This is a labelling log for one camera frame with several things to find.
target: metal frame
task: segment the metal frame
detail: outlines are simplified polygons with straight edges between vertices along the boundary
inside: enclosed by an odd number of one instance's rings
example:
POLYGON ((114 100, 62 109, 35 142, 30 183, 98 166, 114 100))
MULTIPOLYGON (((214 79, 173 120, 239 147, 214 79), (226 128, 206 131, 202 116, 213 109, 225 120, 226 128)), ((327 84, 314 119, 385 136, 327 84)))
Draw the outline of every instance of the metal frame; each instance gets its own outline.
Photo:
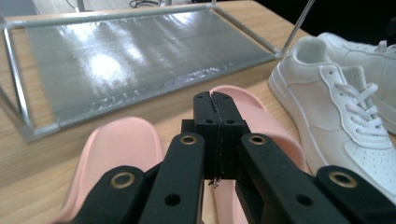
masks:
POLYGON ((287 48, 290 45, 291 40, 294 38, 297 31, 300 29, 302 22, 306 14, 308 13, 311 6, 314 4, 315 0, 309 0, 307 3, 300 19, 295 24, 293 30, 290 33, 290 36, 285 43, 283 49, 277 49, 271 43, 263 39, 262 37, 258 36, 250 29, 248 29, 245 25, 241 22, 236 20, 233 16, 222 10, 220 7, 216 5, 216 0, 213 0, 210 4, 206 5, 195 5, 191 7, 178 7, 178 8, 171 8, 171 7, 164 7, 160 10, 152 9, 152 10, 145 10, 145 11, 132 11, 132 12, 124 12, 124 13, 117 13, 117 14, 104 14, 104 15, 84 15, 84 14, 76 14, 76 17, 72 18, 58 18, 52 20, 34 20, 34 21, 7 21, 6 18, 0 12, 0 27, 2 29, 2 37, 5 44, 5 49, 7 52, 8 64, 11 71, 13 85, 15 88, 18 106, 16 107, 11 103, 9 98, 7 97, 6 93, 3 91, 2 87, 0 86, 0 106, 6 112, 7 116, 13 122, 15 127, 19 130, 25 141, 29 142, 32 140, 36 140, 41 138, 45 135, 56 133, 61 130, 61 127, 58 123, 53 123, 51 125, 45 127, 35 127, 33 124, 30 115, 29 115, 29 106, 26 99, 25 89, 23 87, 23 83, 21 81, 21 71, 18 63, 17 55, 15 54, 14 43, 11 35, 11 30, 15 28, 26 28, 26 27, 35 27, 37 25, 54 25, 54 24, 65 24, 70 22, 78 22, 78 21, 100 21, 105 19, 118 19, 118 18, 125 18, 125 17, 133 17, 133 16, 141 16, 141 15, 155 15, 159 13, 178 13, 178 12, 188 12, 194 10, 201 10, 206 8, 211 8, 219 13, 222 17, 228 20, 230 23, 235 25, 238 29, 245 32, 263 47, 270 50, 275 59, 283 57, 287 48))

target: metal rod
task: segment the metal rod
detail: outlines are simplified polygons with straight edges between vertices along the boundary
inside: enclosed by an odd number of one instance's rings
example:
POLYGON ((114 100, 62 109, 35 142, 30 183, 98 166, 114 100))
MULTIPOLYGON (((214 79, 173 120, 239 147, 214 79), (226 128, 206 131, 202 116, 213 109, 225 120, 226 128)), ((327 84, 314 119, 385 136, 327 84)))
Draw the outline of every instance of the metal rod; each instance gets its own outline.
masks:
POLYGON ((21 81, 20 71, 18 69, 18 63, 16 55, 14 54, 14 48, 12 45, 12 38, 10 37, 8 28, 3 29, 3 38, 8 56, 9 68, 11 70, 12 79, 14 82, 15 92, 18 101, 18 107, 21 113, 21 118, 25 122, 29 122, 29 111, 27 108, 26 97, 24 95, 23 85, 21 81))
POLYGON ((128 17, 191 12, 191 11, 205 10, 208 8, 210 8, 209 4, 205 4, 205 5, 192 4, 190 6, 185 6, 185 7, 161 7, 155 9, 147 9, 147 10, 137 10, 137 11, 131 10, 121 13, 107 13, 107 14, 75 13, 74 17, 37 19, 37 20, 27 20, 27 21, 9 21, 7 23, 7 27, 9 29, 31 28, 38 26, 51 26, 51 25, 60 25, 60 24, 69 24, 69 23, 87 22, 87 21, 116 20, 116 19, 128 18, 128 17))
POLYGON ((78 8, 78 12, 85 11, 84 0, 77 0, 77 8, 78 8))
POLYGON ((281 50, 281 55, 284 55, 286 53, 286 51, 288 50, 291 40, 295 37, 297 31, 300 29, 301 24, 303 24, 303 21, 305 20, 305 17, 309 12, 309 9, 311 9, 311 7, 312 7, 312 5, 314 5, 314 3, 315 3, 315 0, 309 0, 308 3, 306 4, 303 12, 300 15, 300 18, 297 20, 296 24, 294 25, 293 30, 291 31, 291 34, 289 35, 289 38, 286 41, 285 46, 281 50))
POLYGON ((213 9, 219 13, 222 17, 227 19, 230 23, 232 23, 234 26, 236 26, 238 29, 243 31, 245 34, 247 34, 249 37, 253 38, 255 41, 257 41, 259 44, 261 44, 263 47, 266 49, 270 50, 272 53, 277 54, 280 52, 279 49, 274 47, 270 42, 262 38, 261 36, 257 35, 254 33, 252 30, 247 28, 244 24, 242 24, 240 21, 235 19, 232 15, 228 14, 226 11, 221 9, 218 6, 214 6, 213 9))
POLYGON ((0 107, 6 113, 6 115, 14 123, 15 127, 20 128, 26 125, 26 122, 22 119, 17 108, 11 103, 6 93, 0 87, 0 107))

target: wooden table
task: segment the wooden table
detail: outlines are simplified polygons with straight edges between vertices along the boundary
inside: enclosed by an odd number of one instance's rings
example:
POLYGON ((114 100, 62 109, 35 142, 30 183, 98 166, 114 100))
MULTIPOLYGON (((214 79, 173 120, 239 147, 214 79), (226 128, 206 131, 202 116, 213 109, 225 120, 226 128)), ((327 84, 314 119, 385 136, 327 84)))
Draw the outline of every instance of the wooden table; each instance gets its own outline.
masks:
MULTIPOLYGON (((279 49, 293 27, 253 1, 219 2, 218 5, 279 49)), ((304 35, 307 33, 299 31, 293 42, 304 35)), ((23 80, 29 84, 26 87, 34 120, 37 125, 51 123, 53 117, 23 31, 16 32, 16 43, 23 80)), ((3 47, 0 47, 0 57, 0 83, 12 95, 3 47)), ((175 91, 28 144, 0 110, 0 223, 43 223, 54 217, 62 207, 85 141, 98 126, 123 117, 140 117, 154 124, 163 148, 167 149, 173 136, 180 132, 181 120, 192 119, 192 97, 218 85, 235 85, 255 93, 283 127, 299 140, 293 121, 268 89, 267 78, 276 64, 261 64, 175 91)), ((203 220, 205 223, 217 223, 210 187, 205 187, 203 220)))

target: white sneaker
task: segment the white sneaker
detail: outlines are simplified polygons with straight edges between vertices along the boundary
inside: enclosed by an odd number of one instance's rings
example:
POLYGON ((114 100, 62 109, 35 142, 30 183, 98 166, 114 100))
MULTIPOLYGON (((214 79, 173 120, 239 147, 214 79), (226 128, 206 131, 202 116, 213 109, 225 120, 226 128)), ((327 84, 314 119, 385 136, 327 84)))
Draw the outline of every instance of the white sneaker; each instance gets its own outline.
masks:
POLYGON ((280 62, 269 87, 300 133, 308 166, 338 165, 354 171, 396 203, 396 150, 370 100, 360 66, 341 67, 326 44, 304 37, 280 62))
POLYGON ((396 134, 396 45, 387 47, 387 41, 379 42, 378 46, 354 43, 330 33, 323 33, 318 38, 327 44, 333 62, 362 66, 367 82, 378 85, 372 100, 385 128, 396 134))

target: pink slipper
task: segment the pink slipper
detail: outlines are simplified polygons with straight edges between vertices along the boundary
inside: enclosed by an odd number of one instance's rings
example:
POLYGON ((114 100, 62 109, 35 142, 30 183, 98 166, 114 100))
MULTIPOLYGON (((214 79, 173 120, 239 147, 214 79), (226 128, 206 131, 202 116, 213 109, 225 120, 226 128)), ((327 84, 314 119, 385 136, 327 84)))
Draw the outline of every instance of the pink slipper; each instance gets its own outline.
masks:
POLYGON ((163 160, 160 137, 143 119, 125 118, 97 128, 82 150, 60 214, 50 223, 72 220, 104 173, 122 165, 146 172, 163 160))
MULTIPOLYGON (((300 144, 268 113, 256 96, 235 86, 218 86, 210 92, 214 91, 231 96, 250 131, 271 137, 301 170, 305 170, 300 144)), ((235 181, 221 180, 215 189, 215 200, 220 224, 248 223, 235 193, 235 181)))

